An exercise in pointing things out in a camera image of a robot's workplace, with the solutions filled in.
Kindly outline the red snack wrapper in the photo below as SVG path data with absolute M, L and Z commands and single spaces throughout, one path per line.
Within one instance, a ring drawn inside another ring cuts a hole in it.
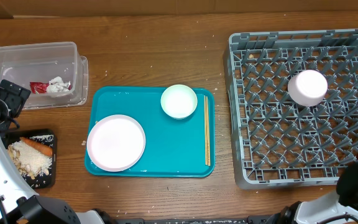
M 47 92 L 49 84 L 42 82 L 30 82 L 30 89 L 33 94 L 44 94 Z

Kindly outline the white tissue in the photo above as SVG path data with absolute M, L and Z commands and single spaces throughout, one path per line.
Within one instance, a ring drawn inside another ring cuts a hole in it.
M 64 82 L 61 77 L 55 77 L 49 81 L 48 87 L 46 88 L 47 93 L 59 93 L 70 90 L 71 83 Z

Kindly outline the orange carrot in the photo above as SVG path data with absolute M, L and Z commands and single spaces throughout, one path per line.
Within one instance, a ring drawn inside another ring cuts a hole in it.
M 27 144 L 28 146 L 33 147 L 35 150 L 39 151 L 41 154 L 45 156 L 52 157 L 53 155 L 53 149 L 49 146 L 46 146 L 42 143 L 24 137 L 20 137 L 20 140 L 25 144 Z

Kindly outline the large white plate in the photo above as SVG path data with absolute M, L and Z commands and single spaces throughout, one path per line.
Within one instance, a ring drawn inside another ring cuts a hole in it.
M 142 126 L 130 116 L 115 114 L 98 121 L 89 132 L 86 150 L 96 167 L 120 172 L 132 167 L 145 151 Z

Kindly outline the white bowl with cup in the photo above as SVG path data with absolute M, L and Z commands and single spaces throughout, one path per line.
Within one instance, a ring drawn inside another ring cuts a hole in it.
M 197 95 L 186 85 L 172 85 L 163 91 L 160 99 L 163 111 L 173 119 L 185 119 L 193 114 L 197 105 Z

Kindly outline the wooden chopstick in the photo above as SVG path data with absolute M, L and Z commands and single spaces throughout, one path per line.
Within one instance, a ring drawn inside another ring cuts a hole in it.
M 207 130 L 207 137 L 208 137 L 208 165 L 211 165 L 211 156 L 210 156 L 210 133 L 209 133 L 209 105 L 208 105 L 208 97 L 206 96 L 206 103 L 207 103 L 207 121 L 208 121 L 208 130 Z
M 204 155 L 205 155 L 205 165 L 208 165 L 208 137 L 207 137 L 207 130 L 208 130 L 208 121 L 207 121 L 207 103 L 206 103 L 206 96 L 203 96 L 203 114 L 204 114 Z

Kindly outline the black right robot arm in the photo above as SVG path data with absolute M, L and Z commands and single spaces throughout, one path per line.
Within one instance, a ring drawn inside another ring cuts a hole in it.
M 336 189 L 316 200 L 297 202 L 269 217 L 266 223 L 358 223 L 358 162 L 347 167 Z

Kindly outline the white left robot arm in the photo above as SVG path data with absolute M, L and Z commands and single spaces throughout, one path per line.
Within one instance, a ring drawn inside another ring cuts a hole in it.
M 0 223 L 115 223 L 102 210 L 76 213 L 63 200 L 40 196 L 22 178 L 2 139 L 29 95 L 29 90 L 7 80 L 0 84 Z

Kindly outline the black waste tray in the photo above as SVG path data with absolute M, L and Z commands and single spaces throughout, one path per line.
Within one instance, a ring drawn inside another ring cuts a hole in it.
M 53 149 L 52 157 L 45 156 L 20 140 L 20 137 L 42 143 Z M 8 154 L 23 179 L 33 189 L 44 189 L 55 183 L 57 137 L 50 129 L 14 131 L 2 139 Z

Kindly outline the clear plastic bin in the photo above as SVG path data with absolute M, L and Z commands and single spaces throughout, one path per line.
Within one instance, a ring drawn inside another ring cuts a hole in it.
M 0 47 L 0 84 L 7 80 L 30 90 L 32 82 L 48 84 L 60 77 L 70 86 L 57 93 L 31 93 L 25 109 L 68 107 L 85 104 L 88 97 L 88 60 L 74 42 Z

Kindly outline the teal plastic tray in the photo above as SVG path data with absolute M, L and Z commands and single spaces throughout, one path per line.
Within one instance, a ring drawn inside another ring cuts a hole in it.
M 89 127 L 105 117 L 122 114 L 134 118 L 145 131 L 145 151 L 132 167 L 104 171 L 85 156 L 86 170 L 93 175 L 121 177 L 209 176 L 215 167 L 214 96 L 196 88 L 198 105 L 185 119 L 173 119 L 162 109 L 164 87 L 104 86 L 93 97 Z M 211 165 L 205 165 L 203 96 L 208 97 Z

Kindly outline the grey plastic dish rack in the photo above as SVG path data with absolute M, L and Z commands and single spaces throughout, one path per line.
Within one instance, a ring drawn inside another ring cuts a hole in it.
M 334 185 L 358 162 L 358 29 L 235 33 L 223 62 L 239 188 Z M 305 70 L 328 82 L 312 107 L 287 90 Z

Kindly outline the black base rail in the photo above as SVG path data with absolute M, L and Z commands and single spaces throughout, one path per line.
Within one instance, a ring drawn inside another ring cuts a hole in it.
M 253 215 L 246 218 L 193 218 L 144 220 L 143 218 L 115 219 L 117 224 L 260 224 L 265 223 L 270 215 Z

